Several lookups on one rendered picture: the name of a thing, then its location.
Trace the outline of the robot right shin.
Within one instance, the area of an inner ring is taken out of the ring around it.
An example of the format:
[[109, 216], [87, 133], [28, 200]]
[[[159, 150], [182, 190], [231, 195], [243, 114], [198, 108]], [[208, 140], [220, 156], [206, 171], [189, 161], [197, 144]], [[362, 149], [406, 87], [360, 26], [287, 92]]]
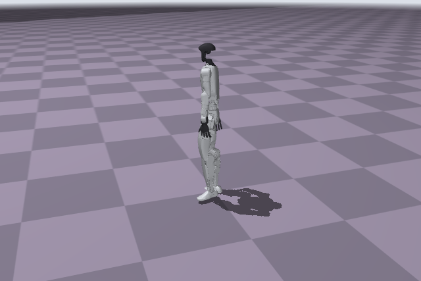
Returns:
[[[220, 151], [219, 151], [219, 153], [220, 153]], [[219, 155], [219, 158], [214, 160], [214, 165], [215, 165], [215, 172], [214, 172], [215, 176], [214, 176], [214, 179], [213, 179], [213, 184], [214, 184], [213, 187], [215, 188], [216, 185], [218, 185], [218, 173], [220, 172], [220, 155]]]

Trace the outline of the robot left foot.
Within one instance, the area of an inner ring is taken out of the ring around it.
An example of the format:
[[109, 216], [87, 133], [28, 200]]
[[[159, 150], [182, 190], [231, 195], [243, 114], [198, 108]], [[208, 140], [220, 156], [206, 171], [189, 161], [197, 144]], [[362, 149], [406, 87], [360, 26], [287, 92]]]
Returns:
[[209, 193], [208, 191], [206, 191], [205, 193], [203, 193], [202, 195], [200, 195], [199, 197], [197, 197], [198, 201], [204, 201], [207, 199], [210, 199], [212, 197], [216, 197], [218, 196], [218, 191], [216, 189], [213, 189], [214, 191]]

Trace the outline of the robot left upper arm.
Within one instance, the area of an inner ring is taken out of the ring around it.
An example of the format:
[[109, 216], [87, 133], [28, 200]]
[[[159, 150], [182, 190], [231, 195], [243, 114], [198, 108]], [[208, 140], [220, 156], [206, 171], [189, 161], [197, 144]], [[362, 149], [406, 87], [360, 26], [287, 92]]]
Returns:
[[204, 92], [207, 93], [210, 99], [211, 97], [211, 68], [203, 68], [201, 69], [201, 77], [203, 82]]

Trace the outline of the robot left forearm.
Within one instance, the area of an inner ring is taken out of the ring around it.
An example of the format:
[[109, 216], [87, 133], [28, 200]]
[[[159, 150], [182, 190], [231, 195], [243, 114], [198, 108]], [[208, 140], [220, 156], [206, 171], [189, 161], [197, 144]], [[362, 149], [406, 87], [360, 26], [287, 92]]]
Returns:
[[201, 122], [206, 122], [206, 117], [208, 117], [208, 109], [209, 109], [209, 97], [207, 93], [201, 94]]

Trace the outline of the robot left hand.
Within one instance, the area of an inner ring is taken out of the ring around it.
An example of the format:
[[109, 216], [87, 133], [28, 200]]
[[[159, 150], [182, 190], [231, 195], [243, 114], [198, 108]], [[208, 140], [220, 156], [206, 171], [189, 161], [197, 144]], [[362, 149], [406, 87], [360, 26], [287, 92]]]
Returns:
[[[206, 117], [206, 123], [201, 122], [202, 125], [200, 126], [200, 129], [199, 129], [199, 132], [201, 131], [201, 135], [203, 135], [204, 138], [205, 138], [205, 135], [206, 135], [206, 137], [209, 136], [211, 138], [211, 136], [209, 134], [209, 127], [207, 126], [208, 123], [209, 123], [208, 117]], [[207, 133], [208, 133], [208, 135], [207, 135]]]

